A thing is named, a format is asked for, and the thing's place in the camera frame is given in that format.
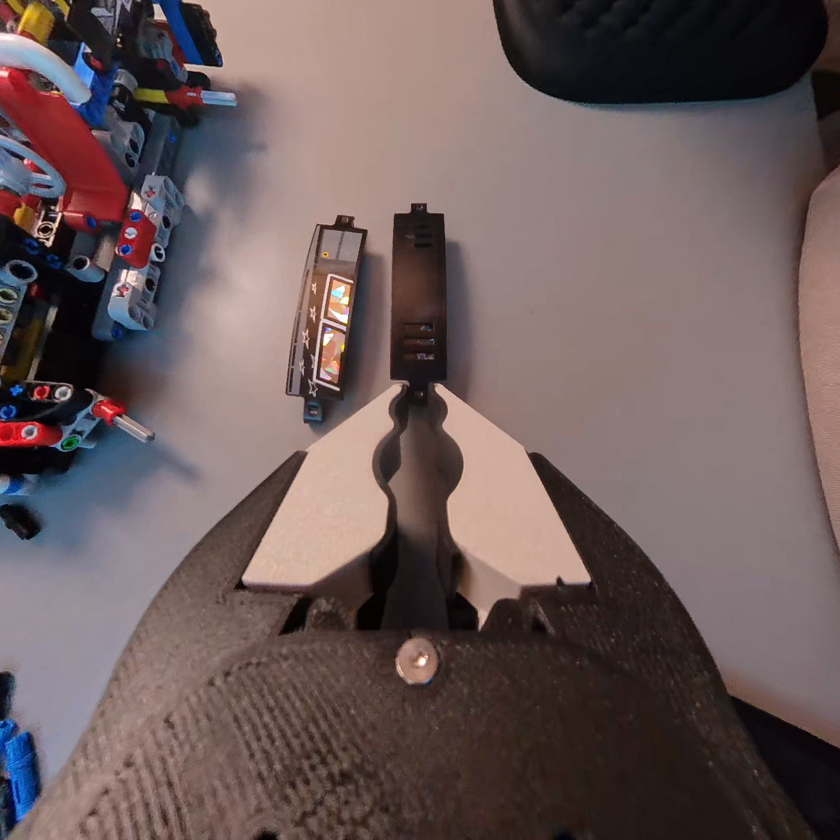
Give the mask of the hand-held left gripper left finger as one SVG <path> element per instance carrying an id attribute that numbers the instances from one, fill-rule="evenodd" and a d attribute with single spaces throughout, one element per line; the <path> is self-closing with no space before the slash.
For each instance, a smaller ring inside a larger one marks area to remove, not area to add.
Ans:
<path id="1" fill-rule="evenodd" d="M 391 531 L 382 448 L 393 437 L 392 385 L 306 451 L 241 579 L 285 594 L 373 594 L 371 557 Z"/>

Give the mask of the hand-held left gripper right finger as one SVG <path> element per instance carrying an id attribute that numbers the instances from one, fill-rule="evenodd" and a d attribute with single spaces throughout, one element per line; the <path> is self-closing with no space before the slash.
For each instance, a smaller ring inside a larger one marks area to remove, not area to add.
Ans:
<path id="1" fill-rule="evenodd" d="M 592 577 L 525 447 L 441 384 L 440 423 L 460 458 L 446 503 L 455 548 L 455 593 L 478 627 L 499 601 L 559 585 L 587 588 Z"/>

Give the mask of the plain black lego panel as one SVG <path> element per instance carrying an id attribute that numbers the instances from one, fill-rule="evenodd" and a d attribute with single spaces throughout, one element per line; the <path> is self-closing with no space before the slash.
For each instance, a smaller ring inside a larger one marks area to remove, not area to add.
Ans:
<path id="1" fill-rule="evenodd" d="M 391 379 L 425 402 L 447 378 L 445 216 L 413 203 L 393 219 Z"/>

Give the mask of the person's right forearm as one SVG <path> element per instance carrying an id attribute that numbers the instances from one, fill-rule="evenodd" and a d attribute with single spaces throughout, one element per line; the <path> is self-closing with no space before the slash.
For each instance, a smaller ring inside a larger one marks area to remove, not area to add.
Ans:
<path id="1" fill-rule="evenodd" d="M 814 190 L 799 266 L 799 341 L 818 475 L 839 542 L 839 169 Z"/>

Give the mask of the black stickered lego panel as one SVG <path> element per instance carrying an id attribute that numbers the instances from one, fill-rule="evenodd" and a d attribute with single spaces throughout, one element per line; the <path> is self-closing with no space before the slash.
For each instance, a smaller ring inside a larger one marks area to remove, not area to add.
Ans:
<path id="1" fill-rule="evenodd" d="M 347 345 L 367 231 L 340 214 L 313 232 L 290 337 L 286 394 L 302 399 L 305 424 L 322 423 L 343 399 Z"/>

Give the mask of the small black lego pin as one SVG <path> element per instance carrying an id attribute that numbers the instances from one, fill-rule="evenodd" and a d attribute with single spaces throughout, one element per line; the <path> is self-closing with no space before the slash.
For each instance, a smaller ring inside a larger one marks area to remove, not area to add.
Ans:
<path id="1" fill-rule="evenodd" d="M 0 507 L 1 522 L 7 530 L 23 541 L 38 536 L 42 526 L 38 518 L 26 505 L 7 503 Z"/>

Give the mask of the blue lego pieces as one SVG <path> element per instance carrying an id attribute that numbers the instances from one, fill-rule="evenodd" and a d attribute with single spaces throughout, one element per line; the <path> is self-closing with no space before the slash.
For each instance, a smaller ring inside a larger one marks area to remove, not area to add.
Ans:
<path id="1" fill-rule="evenodd" d="M 1 720 L 2 822 L 10 831 L 32 812 L 41 792 L 34 736 L 13 719 Z"/>

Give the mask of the multicolour lego car model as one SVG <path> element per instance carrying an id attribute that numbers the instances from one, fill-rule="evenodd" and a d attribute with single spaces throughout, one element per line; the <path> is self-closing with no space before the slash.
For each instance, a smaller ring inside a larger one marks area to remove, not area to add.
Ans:
<path id="1" fill-rule="evenodd" d="M 65 473 L 103 427 L 106 344 L 154 329 L 186 200 L 182 136 L 237 104 L 198 2 L 1 2 L 1 492 Z"/>

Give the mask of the dark cloth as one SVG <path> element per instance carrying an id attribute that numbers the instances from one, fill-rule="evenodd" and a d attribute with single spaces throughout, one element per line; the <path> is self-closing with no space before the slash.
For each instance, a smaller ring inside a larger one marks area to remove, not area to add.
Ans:
<path id="1" fill-rule="evenodd" d="M 773 777 L 815 835 L 839 838 L 839 749 L 749 703 L 731 697 L 742 725 Z"/>

